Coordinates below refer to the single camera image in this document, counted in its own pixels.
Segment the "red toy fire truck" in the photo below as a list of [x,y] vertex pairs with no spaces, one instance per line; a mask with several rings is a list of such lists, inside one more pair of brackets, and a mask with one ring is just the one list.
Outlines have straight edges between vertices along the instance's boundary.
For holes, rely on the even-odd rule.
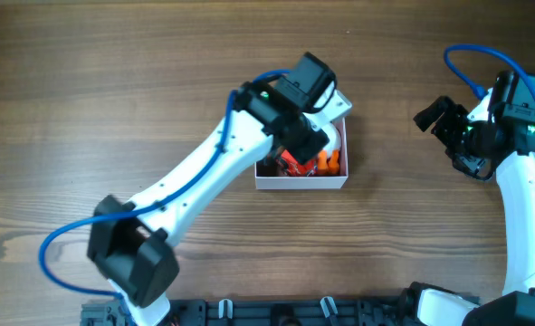
[[317,170],[315,159],[311,159],[305,164],[300,164],[288,150],[284,150],[283,153],[275,159],[275,162],[281,173],[287,177],[309,177],[314,175]]

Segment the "white plush duck toy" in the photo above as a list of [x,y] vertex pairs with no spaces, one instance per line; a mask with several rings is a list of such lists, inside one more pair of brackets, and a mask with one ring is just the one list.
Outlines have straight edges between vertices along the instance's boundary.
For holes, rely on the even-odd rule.
[[325,132],[329,142],[317,156],[316,175],[337,176],[340,170],[339,153],[342,144],[341,136],[333,124],[325,125],[321,130]]

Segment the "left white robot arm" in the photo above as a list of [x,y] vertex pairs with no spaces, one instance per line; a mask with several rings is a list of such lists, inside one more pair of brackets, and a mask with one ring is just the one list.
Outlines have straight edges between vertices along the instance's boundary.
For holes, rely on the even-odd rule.
[[157,184],[94,210],[87,255],[134,325],[159,325],[179,272],[175,248],[194,219],[243,171],[278,150],[306,163],[329,144],[323,126],[345,113],[334,71],[311,53],[230,92],[213,132]]

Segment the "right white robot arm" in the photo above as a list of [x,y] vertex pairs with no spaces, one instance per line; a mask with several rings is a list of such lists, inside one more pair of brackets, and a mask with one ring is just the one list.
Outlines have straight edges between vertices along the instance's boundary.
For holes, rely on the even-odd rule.
[[445,146],[468,177],[494,177],[501,190],[507,270],[502,296],[485,304],[425,283],[402,291],[400,320],[423,325],[535,325],[535,75],[531,88],[512,71],[500,72],[473,109],[447,96],[417,113],[417,127]]

